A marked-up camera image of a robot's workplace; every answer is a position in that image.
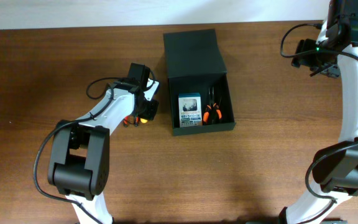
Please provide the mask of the small red-handled pliers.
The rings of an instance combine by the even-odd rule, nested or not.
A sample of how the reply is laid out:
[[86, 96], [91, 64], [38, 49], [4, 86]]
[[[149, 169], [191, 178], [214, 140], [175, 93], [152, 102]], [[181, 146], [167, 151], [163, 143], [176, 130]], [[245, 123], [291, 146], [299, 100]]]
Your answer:
[[123, 120], [123, 126], [127, 128], [130, 125], [138, 127], [140, 118], [138, 116], [126, 116]]

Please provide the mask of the blue precision screwdriver set box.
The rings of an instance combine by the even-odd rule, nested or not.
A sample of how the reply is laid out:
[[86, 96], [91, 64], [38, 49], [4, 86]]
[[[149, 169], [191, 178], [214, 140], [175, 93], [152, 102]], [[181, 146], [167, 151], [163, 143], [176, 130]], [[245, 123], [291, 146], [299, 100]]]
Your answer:
[[178, 96], [179, 125], [188, 128], [202, 125], [201, 95], [185, 93]]

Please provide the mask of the orange black needle-nose pliers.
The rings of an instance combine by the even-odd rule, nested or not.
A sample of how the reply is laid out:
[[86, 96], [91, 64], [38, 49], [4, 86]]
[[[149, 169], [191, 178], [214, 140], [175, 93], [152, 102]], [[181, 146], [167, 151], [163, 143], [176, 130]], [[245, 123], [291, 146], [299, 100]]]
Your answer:
[[208, 89], [209, 101], [206, 105], [204, 114], [203, 114], [203, 124], [217, 124], [220, 123], [223, 119], [222, 112], [220, 110], [220, 103], [217, 103], [214, 97], [214, 87]]

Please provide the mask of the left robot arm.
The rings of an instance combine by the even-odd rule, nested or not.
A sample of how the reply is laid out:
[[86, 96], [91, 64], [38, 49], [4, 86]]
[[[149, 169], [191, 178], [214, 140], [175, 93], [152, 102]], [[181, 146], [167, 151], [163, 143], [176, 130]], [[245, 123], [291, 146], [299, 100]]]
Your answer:
[[73, 205], [80, 223], [113, 223], [103, 190], [109, 177], [112, 132], [128, 117], [154, 119], [159, 82], [146, 65], [132, 63], [123, 78], [113, 78], [98, 104], [74, 121], [60, 121], [53, 140], [47, 180], [58, 200]]

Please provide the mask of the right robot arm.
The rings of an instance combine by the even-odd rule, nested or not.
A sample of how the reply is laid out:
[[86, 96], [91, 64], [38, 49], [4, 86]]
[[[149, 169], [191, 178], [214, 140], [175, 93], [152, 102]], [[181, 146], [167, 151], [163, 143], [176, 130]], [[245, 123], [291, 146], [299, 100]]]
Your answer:
[[327, 18], [316, 28], [318, 38], [301, 40], [291, 64], [341, 79], [341, 133], [337, 144], [315, 154], [305, 192], [280, 212], [280, 223], [325, 223], [338, 205], [358, 196], [358, 1], [331, 1]]

